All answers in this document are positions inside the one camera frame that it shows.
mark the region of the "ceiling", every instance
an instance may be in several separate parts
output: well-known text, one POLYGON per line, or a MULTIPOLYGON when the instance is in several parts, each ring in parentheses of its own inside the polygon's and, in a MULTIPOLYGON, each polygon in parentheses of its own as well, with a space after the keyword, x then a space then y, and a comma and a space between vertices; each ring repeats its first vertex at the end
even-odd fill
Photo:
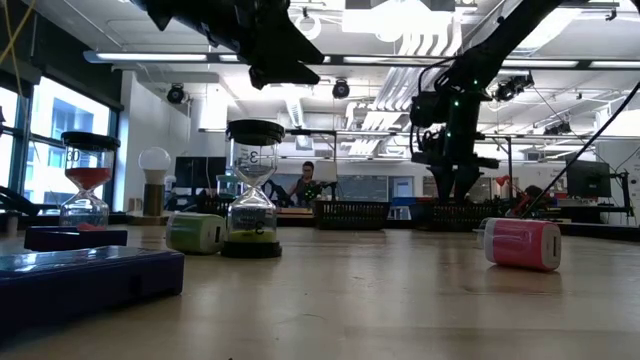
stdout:
MULTIPOLYGON (((134 5, 121 1, 124 0, 47 0, 39 1, 37 8, 45 17, 96 50, 227 51, 223 48, 210 48, 203 36, 176 21, 172 21, 167 30, 161 33, 145 13, 134 5)), ((499 3, 498 0, 477 2, 477 11, 462 18, 463 36, 499 3)), ((517 2, 507 0, 502 10, 517 2)), ((640 38, 640 17, 629 0, 619 2, 618 18, 615 20, 605 21, 606 11, 583 12, 534 56, 640 57, 640 42, 628 40, 640 38)), ((332 9, 325 13, 339 17, 340 11, 335 9, 339 9, 340 4, 329 3, 332 9)), ((299 13, 290 10, 292 18, 300 16, 299 13)), ((491 27, 495 27, 495 23, 490 20, 484 32, 480 31, 477 36, 482 37, 483 33, 491 31, 491 27)), ((340 25, 327 21, 322 22, 322 31, 313 43, 326 54, 396 54, 402 46, 401 40, 383 42, 373 34, 344 33, 340 25)), ((375 98, 389 74, 389 68, 384 67, 319 66, 313 69, 321 75, 322 81, 314 89, 313 97, 302 99, 304 111, 342 115, 350 101, 375 98), (333 83, 340 77, 348 79, 351 97, 354 99, 340 101, 332 98, 333 83)), ((278 112, 286 112, 283 100, 261 99, 260 93, 251 87, 247 67, 244 65, 148 65, 147 70, 151 75, 142 72, 140 81, 152 83, 162 89, 169 86, 163 80, 163 74, 215 72, 222 77, 239 108, 243 109, 242 116, 265 118, 275 117, 278 112)), ((606 105, 602 100, 618 98, 620 94, 615 93, 616 91, 630 89, 640 79, 638 72, 534 71, 533 76, 536 87, 541 90, 548 105, 537 93, 527 92, 518 96, 513 103, 483 106, 480 122, 500 124, 501 128, 504 128, 504 124, 515 124, 509 127, 509 132, 526 131, 534 122, 553 116, 554 111, 567 111, 571 115, 574 130, 587 131, 593 126, 592 110, 606 105), (578 91, 575 89, 584 90, 581 100, 577 100, 578 91)), ((204 84, 190 84, 187 89, 200 94, 204 92, 204 84)))

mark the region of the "monitor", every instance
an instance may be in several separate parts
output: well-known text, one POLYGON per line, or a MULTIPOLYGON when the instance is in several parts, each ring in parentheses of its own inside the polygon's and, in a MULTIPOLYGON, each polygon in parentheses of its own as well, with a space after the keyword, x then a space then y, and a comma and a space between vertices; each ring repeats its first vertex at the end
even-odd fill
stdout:
POLYGON ((611 197, 609 164, 577 160, 567 169, 567 192, 584 198, 611 197))
POLYGON ((176 158, 176 187, 215 188, 216 176, 224 175, 226 166, 226 157, 179 156, 176 158))

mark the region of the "table surface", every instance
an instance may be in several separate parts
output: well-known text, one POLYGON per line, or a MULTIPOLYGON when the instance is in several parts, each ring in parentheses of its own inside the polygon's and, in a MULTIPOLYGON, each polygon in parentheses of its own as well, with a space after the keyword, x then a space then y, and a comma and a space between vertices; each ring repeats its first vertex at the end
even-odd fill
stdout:
MULTIPOLYGON (((128 228, 164 248, 163 229, 128 228)), ((181 296, 18 336, 15 359, 637 359, 640 247, 564 238, 544 274, 473 234, 281 228, 281 259, 189 256, 181 296)), ((0 240, 0 253, 20 249, 0 240)))

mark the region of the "security camera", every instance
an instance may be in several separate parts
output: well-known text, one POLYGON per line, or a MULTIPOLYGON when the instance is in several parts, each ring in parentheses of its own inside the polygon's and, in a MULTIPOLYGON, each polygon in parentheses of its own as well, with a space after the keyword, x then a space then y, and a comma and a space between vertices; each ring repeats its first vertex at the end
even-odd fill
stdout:
POLYGON ((176 105, 189 101, 189 94, 184 91, 184 84, 172 84, 167 93, 167 101, 176 105))
POLYGON ((336 80, 336 84, 333 86, 333 98, 344 99, 347 96, 349 96, 349 84, 347 84, 347 80, 336 80))

